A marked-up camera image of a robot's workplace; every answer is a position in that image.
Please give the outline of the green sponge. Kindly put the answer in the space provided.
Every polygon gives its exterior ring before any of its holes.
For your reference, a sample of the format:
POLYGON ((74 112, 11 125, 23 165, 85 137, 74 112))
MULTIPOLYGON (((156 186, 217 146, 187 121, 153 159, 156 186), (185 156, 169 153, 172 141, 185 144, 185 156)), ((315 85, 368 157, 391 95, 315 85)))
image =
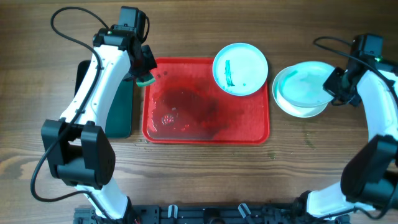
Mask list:
POLYGON ((140 77, 136 78, 136 85, 138 87, 148 86, 154 82, 155 78, 151 73, 147 73, 145 75, 141 75, 140 77))

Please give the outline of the light blue plate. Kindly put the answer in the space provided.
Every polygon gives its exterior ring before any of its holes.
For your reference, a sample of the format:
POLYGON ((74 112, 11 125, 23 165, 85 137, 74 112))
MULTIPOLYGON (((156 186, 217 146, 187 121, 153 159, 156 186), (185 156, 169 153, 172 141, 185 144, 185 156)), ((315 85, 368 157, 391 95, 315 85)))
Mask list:
POLYGON ((325 62, 297 63, 279 72, 277 88, 290 104, 314 108, 329 103, 333 97, 323 89, 323 84, 334 71, 325 62))
POLYGON ((217 53, 212 73, 223 91, 234 96, 248 96, 265 84, 269 66, 264 54, 255 46, 233 43, 217 53))

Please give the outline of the white plate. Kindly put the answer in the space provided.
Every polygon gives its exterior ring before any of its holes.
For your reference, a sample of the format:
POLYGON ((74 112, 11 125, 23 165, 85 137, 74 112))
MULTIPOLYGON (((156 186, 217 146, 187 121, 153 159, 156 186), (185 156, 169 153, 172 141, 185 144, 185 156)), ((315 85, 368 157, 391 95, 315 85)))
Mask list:
POLYGON ((306 108, 300 107, 290 104, 281 94, 279 91, 279 81, 282 80, 282 75, 285 75, 287 72, 290 71, 290 67, 287 67, 281 70, 272 83, 272 96, 274 101, 276 102, 277 106, 291 116, 295 116, 298 118, 311 118, 318 114, 320 114, 326 107, 327 103, 316 106, 313 108, 306 108))

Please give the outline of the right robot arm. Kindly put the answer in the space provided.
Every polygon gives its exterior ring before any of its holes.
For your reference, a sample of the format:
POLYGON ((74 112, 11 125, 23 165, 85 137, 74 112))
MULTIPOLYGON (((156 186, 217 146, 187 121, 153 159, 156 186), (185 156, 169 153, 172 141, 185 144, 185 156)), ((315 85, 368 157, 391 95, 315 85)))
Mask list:
POLYGON ((347 67, 334 69, 323 89, 333 106, 364 105, 369 141, 340 182, 277 207, 286 223, 348 223, 356 212, 380 220, 397 209, 397 173, 388 169, 397 163, 397 63, 382 57, 380 35, 360 34, 348 45, 347 67))

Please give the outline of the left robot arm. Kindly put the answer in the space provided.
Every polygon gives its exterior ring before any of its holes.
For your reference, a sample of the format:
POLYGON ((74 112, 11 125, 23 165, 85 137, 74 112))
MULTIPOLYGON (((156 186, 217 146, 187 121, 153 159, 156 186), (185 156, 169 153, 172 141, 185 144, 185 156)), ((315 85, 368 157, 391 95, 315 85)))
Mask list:
POLYGON ((151 70, 157 64, 146 44, 149 27, 143 11, 123 6, 118 23, 103 26, 88 46, 93 56, 68 108, 42 126, 45 152, 40 162, 90 201, 89 217, 97 223, 139 222, 130 198, 113 178, 116 155, 105 128, 121 82, 147 86, 155 80, 151 70))

